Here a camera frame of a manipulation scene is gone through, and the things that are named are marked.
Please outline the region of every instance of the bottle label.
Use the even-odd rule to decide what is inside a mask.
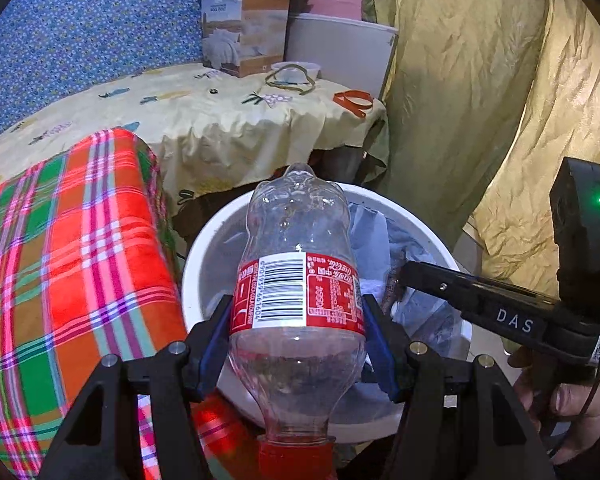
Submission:
[[[321,326],[365,335],[360,284],[346,262],[316,253],[280,253],[238,272],[230,333]]]

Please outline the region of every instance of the bottle neck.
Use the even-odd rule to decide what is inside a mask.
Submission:
[[[307,417],[309,420],[279,420],[265,417],[266,440],[281,446],[319,446],[327,442],[328,418]]]

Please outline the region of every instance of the screw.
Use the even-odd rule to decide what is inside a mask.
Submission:
[[[422,341],[414,341],[409,345],[409,350],[411,350],[416,355],[423,355],[427,353],[429,348]]]
[[[478,355],[478,364],[483,368],[491,368],[496,361],[493,360],[493,357],[487,354]]]
[[[118,356],[115,354],[107,354],[101,359],[100,362],[102,363],[102,366],[111,368],[114,364],[118,362]]]
[[[169,353],[173,355],[182,354],[187,349],[187,345],[185,345],[182,341],[174,341],[169,345]]]

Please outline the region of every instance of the human hand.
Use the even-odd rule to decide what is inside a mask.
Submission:
[[[540,431],[541,423],[534,414],[529,412],[534,400],[531,383],[531,366],[533,353],[528,348],[519,348],[508,359],[509,366],[524,368],[520,377],[513,385],[520,402],[531,418],[531,422]],[[591,386],[586,384],[560,384],[553,392],[549,409],[558,416],[570,417],[580,413]],[[600,385],[593,397],[592,403],[585,415],[574,422],[570,436],[560,450],[552,458],[555,465],[568,462],[578,454],[592,447],[600,438]]]

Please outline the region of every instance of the plastic bottle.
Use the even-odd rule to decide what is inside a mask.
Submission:
[[[331,474],[328,419],[366,355],[348,227],[342,190],[306,164],[261,183],[251,198],[229,358],[264,417],[264,478]]]

